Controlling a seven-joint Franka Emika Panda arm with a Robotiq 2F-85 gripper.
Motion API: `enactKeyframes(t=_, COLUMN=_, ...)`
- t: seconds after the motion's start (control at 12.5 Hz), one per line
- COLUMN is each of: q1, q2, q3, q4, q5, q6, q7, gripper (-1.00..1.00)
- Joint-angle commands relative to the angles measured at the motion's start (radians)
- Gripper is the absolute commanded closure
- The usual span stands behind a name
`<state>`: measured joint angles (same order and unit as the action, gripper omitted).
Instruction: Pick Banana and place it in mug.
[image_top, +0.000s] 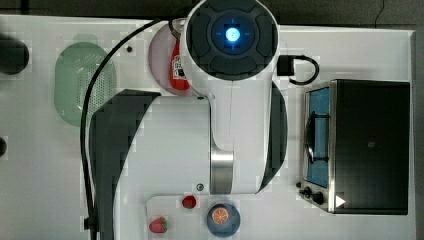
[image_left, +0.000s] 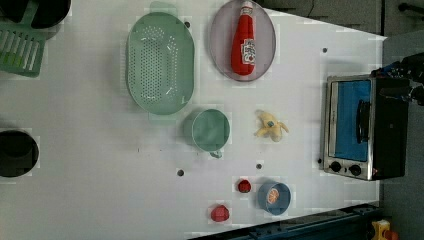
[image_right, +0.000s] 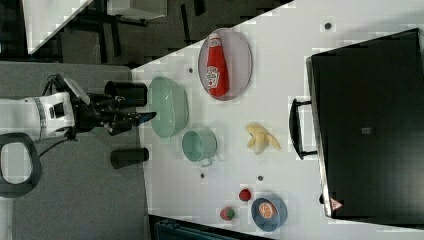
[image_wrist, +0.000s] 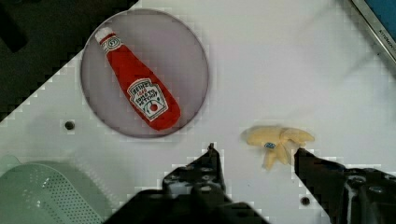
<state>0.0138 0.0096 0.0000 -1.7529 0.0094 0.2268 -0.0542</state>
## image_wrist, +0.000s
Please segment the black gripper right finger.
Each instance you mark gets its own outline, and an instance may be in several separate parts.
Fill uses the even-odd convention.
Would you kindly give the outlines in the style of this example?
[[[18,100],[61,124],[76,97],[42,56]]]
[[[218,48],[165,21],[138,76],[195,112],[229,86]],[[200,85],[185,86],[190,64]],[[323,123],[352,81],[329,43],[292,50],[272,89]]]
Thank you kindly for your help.
[[[294,172],[332,224],[396,224],[396,179],[375,168],[347,168],[300,148]]]

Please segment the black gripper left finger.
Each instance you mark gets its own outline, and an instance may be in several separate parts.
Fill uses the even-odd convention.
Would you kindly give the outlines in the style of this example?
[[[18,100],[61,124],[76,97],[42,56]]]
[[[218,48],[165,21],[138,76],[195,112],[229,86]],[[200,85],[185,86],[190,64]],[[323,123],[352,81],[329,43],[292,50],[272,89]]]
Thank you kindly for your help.
[[[247,203],[226,195],[220,156],[214,145],[176,168],[160,189],[139,191],[106,224],[268,224]]]

